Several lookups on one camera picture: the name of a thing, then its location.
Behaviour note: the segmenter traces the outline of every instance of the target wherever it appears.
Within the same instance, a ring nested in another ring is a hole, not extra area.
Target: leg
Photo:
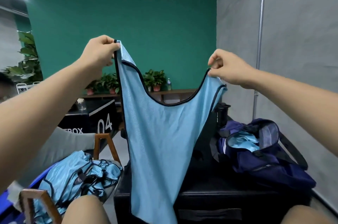
[[[292,207],[281,224],[332,224],[323,214],[304,205]]]
[[[96,196],[81,196],[68,206],[62,224],[110,224],[102,203]]]

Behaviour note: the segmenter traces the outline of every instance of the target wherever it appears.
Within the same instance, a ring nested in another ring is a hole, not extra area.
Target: person
[[[0,103],[13,96],[14,82],[4,73],[0,72]]]
[[[93,38],[73,64],[0,104],[0,113],[6,117],[0,120],[0,173],[6,173],[0,180],[0,191],[4,191],[25,163],[34,157],[81,91],[101,77],[104,66],[112,64],[113,52],[119,48],[119,43],[106,35]],[[212,54],[208,64],[212,67],[209,76],[220,77],[246,89],[256,89],[338,155],[335,138],[338,94],[256,70],[237,55],[221,49]],[[82,196],[69,205],[62,222],[104,224],[109,220],[95,196]],[[325,224],[330,221],[314,209],[295,206],[282,223]]]

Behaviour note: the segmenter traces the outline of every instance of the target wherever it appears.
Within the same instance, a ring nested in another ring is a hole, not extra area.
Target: water bottle
[[[168,78],[168,81],[167,81],[167,88],[168,88],[168,90],[171,90],[171,81],[170,81],[169,78]]]
[[[77,109],[79,111],[86,110],[86,104],[85,104],[84,98],[78,98],[76,101],[76,104],[77,104]]]

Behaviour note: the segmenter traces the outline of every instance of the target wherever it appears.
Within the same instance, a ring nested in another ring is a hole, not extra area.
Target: hand
[[[234,53],[217,49],[209,58],[208,65],[211,65],[209,76],[220,77],[230,84],[252,89],[250,79],[257,69]]]
[[[87,43],[82,55],[77,63],[84,65],[85,68],[92,69],[95,79],[102,75],[102,68],[112,65],[114,51],[120,48],[119,43],[114,43],[114,39],[107,35],[92,38]]]

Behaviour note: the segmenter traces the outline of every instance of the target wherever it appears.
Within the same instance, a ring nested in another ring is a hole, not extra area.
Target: forearm
[[[52,134],[92,80],[90,69],[74,64],[34,88],[0,104],[0,165],[3,191]]]
[[[338,156],[338,94],[258,70],[250,83]]]

